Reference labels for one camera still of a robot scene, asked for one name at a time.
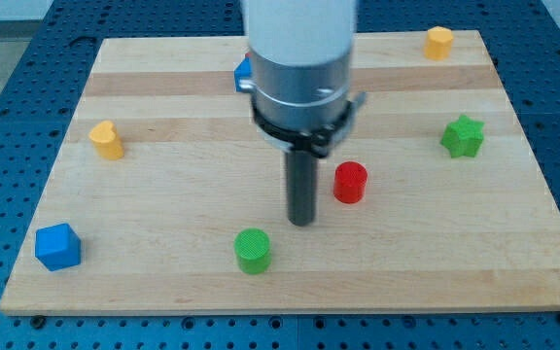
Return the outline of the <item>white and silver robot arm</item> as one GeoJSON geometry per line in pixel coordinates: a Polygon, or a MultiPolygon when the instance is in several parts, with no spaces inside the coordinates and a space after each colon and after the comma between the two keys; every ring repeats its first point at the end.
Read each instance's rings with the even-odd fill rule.
{"type": "Polygon", "coordinates": [[[318,162],[350,133],[364,93],[354,99],[351,57],[357,0],[242,2],[253,120],[283,151],[287,216],[299,227],[314,222],[318,162]]]}

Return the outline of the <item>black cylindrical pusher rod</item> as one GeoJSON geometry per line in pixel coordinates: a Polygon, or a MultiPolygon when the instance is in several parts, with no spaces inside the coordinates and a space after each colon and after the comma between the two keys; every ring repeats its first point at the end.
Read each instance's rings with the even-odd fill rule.
{"type": "Polygon", "coordinates": [[[318,164],[306,151],[285,154],[287,215],[295,226],[305,227],[315,220],[318,164]]]}

